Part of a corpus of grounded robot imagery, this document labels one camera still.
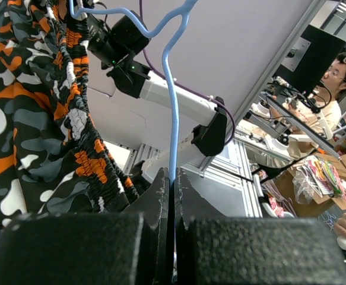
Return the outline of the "camouflage orange black shorts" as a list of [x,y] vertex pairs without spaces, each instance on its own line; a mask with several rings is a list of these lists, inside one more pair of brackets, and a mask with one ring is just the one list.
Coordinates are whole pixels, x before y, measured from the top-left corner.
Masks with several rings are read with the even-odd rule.
[[0,2],[0,233],[26,213],[118,213],[138,199],[96,130],[92,1]]

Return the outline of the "blue hanger of camouflage shorts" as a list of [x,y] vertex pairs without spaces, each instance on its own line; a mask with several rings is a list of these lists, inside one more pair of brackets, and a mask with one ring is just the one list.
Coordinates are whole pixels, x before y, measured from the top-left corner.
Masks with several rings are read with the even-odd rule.
[[82,15],[86,14],[94,14],[94,15],[113,15],[113,14],[123,14],[127,16],[131,22],[135,25],[135,27],[139,30],[139,32],[146,38],[152,39],[156,37],[162,29],[167,25],[167,23],[173,18],[180,16],[181,24],[172,38],[168,41],[165,46],[162,56],[161,56],[161,64],[163,67],[163,72],[166,78],[169,97],[170,97],[170,107],[172,112],[172,126],[171,126],[171,134],[170,134],[170,154],[169,154],[169,166],[168,166],[168,177],[170,182],[174,182],[176,179],[176,169],[177,169],[177,154],[178,154],[178,138],[179,138],[179,106],[177,94],[174,86],[173,76],[169,67],[169,55],[173,48],[173,46],[178,42],[182,34],[185,32],[190,12],[197,3],[196,0],[186,0],[181,6],[178,8],[168,12],[156,25],[153,30],[147,30],[147,28],[143,25],[141,20],[137,19],[136,15],[133,14],[127,8],[114,8],[114,9],[92,9],[85,8],[82,5],[78,6],[78,9],[74,8],[74,2],[69,1],[69,13],[72,18],[77,19]]

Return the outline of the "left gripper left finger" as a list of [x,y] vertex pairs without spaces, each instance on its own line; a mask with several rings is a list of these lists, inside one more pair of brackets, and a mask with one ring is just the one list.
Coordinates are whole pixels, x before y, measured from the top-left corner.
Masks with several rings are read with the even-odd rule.
[[169,179],[119,214],[22,215],[0,236],[0,284],[168,284]]

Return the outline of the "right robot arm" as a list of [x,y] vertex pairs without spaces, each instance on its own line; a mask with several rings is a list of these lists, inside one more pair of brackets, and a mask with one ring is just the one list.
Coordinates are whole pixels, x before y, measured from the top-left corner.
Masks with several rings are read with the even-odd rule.
[[88,49],[97,58],[91,74],[91,86],[108,95],[123,94],[173,108],[196,122],[191,133],[177,144],[177,167],[200,157],[214,157],[226,144],[227,114],[220,97],[202,99],[157,75],[134,57],[150,42],[134,21],[142,21],[132,12],[109,27],[104,20],[89,14]]

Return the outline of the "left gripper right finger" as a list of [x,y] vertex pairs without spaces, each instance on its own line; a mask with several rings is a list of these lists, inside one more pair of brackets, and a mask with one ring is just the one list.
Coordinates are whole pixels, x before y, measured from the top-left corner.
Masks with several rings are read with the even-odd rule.
[[226,217],[180,172],[179,284],[346,284],[334,235],[315,218]]

